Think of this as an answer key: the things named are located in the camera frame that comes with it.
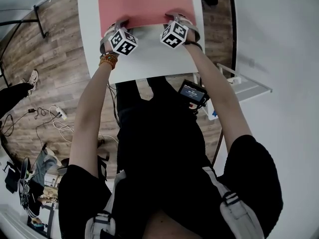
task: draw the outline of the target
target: wristband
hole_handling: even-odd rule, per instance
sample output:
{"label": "wristband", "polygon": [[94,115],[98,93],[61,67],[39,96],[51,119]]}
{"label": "wristband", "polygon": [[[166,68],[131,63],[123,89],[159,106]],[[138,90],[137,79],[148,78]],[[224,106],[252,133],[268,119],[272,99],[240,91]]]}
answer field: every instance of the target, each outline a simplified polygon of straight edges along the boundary
{"label": "wristband", "polygon": [[203,51],[203,48],[197,42],[185,41],[185,43],[184,43],[184,45],[190,45],[190,44],[194,44],[194,45],[198,46],[201,49],[201,51]]}
{"label": "wristband", "polygon": [[118,62],[117,56],[115,56],[111,52],[108,52],[101,55],[99,66],[102,63],[109,63],[112,66],[112,70],[113,70],[117,62]]}

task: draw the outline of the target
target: bag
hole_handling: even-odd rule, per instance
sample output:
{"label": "bag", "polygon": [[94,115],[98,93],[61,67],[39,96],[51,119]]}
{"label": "bag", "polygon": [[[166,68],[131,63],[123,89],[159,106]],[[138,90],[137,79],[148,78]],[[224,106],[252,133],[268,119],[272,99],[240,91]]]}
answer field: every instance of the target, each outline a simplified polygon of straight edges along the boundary
{"label": "bag", "polygon": [[[236,193],[231,192],[226,186],[217,181],[210,167],[203,167],[209,175],[211,182],[218,189],[223,202],[220,212],[234,234],[236,239],[263,239],[264,233],[254,211],[241,201]],[[126,178],[122,170],[116,175],[113,192],[103,212],[88,220],[85,227],[85,239],[114,239],[116,223],[112,218],[112,209],[117,184]]]}

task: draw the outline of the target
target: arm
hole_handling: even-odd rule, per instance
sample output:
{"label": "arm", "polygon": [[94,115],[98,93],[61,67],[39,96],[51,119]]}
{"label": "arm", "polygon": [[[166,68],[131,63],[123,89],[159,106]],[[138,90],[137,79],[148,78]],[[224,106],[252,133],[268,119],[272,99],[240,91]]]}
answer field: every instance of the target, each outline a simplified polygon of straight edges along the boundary
{"label": "arm", "polygon": [[105,92],[112,66],[102,63],[86,86],[76,111],[70,165],[98,177],[97,141]]}
{"label": "arm", "polygon": [[232,143],[238,137],[245,134],[252,135],[241,111],[238,99],[229,82],[199,47],[192,44],[185,47],[195,62],[218,114],[229,152]]}

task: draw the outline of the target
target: white table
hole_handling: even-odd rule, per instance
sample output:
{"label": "white table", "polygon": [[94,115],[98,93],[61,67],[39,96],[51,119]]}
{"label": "white table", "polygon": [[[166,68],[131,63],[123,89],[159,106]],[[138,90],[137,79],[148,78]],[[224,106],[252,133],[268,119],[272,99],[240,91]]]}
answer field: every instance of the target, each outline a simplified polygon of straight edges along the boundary
{"label": "white table", "polygon": [[[193,0],[196,24],[200,33],[199,44],[205,48],[204,22],[201,0]],[[100,56],[100,18],[98,0],[78,0],[80,28],[86,62],[90,76],[96,72]],[[139,39],[138,48],[129,56],[120,56],[110,83],[124,82],[156,76],[197,72],[187,52],[180,46],[173,50],[160,43],[163,25],[135,28],[133,35]]]}

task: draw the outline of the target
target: pink fabric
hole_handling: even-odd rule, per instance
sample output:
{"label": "pink fabric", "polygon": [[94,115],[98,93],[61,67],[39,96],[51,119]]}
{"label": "pink fabric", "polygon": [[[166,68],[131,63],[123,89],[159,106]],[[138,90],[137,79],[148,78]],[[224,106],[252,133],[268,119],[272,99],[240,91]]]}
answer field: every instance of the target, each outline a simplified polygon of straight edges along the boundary
{"label": "pink fabric", "polygon": [[99,0],[101,36],[116,20],[130,18],[128,28],[166,24],[165,13],[175,10],[184,14],[193,24],[195,13],[192,0]]}

